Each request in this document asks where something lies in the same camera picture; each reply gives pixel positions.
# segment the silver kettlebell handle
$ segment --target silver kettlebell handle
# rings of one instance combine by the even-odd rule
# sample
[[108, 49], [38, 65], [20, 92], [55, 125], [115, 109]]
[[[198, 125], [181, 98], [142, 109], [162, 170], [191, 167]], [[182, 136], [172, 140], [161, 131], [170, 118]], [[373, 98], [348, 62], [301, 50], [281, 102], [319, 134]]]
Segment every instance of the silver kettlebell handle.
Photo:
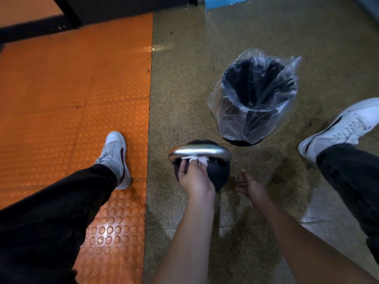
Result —
[[232, 159], [232, 153], [230, 150], [219, 145], [181, 145], [171, 148], [168, 152], [168, 159], [170, 162], [174, 162], [176, 159], [185, 156], [215, 157], [222, 159], [225, 162]]

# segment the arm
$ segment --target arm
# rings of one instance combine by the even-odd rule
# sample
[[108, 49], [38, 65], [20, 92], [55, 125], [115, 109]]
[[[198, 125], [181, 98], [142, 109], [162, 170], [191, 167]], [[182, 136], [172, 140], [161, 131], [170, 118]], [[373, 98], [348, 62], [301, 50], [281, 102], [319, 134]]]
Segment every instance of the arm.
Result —
[[188, 195], [188, 204], [173, 241], [151, 284], [205, 284], [214, 217], [215, 187], [206, 167], [197, 161], [182, 161], [179, 182]]
[[236, 190], [263, 214], [299, 284], [378, 284], [372, 275], [309, 232], [270, 199], [266, 189], [245, 171]]

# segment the hand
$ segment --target hand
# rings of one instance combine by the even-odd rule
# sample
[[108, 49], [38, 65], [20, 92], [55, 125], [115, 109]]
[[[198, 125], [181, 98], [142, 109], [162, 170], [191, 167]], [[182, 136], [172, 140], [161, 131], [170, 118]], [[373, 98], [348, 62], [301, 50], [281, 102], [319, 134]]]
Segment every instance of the hand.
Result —
[[241, 170], [241, 176], [237, 177], [236, 184], [237, 194], [247, 197], [259, 213], [263, 213], [266, 205], [271, 201], [266, 187], [246, 174], [244, 169]]
[[187, 192], [190, 201], [214, 202], [216, 190], [208, 177], [206, 166], [199, 161], [193, 160], [188, 165], [187, 174], [184, 173], [187, 160], [180, 163], [178, 172], [179, 183]]

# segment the shoe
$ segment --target shoe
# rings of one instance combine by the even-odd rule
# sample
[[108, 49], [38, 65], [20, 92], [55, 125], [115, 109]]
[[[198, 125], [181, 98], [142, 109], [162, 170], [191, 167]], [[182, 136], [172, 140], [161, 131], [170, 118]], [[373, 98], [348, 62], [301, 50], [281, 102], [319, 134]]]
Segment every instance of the shoe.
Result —
[[131, 177], [125, 163], [125, 154], [125, 138], [118, 131], [112, 131], [105, 140], [101, 155], [95, 161], [95, 164], [105, 165], [116, 175], [116, 189], [125, 189], [130, 185]]
[[379, 123], [379, 98], [360, 101], [342, 111], [323, 131], [303, 140], [297, 147], [301, 156], [316, 162], [324, 149], [338, 144], [358, 144], [358, 139]]

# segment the plastic bag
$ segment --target plastic bag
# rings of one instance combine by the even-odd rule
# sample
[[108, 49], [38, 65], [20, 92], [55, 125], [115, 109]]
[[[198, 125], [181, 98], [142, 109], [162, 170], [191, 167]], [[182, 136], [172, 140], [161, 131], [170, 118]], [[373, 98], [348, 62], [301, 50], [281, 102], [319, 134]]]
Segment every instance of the plastic bag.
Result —
[[250, 146], [272, 133], [293, 105], [300, 60], [277, 59], [258, 49], [239, 55], [208, 99], [220, 135], [230, 143]]

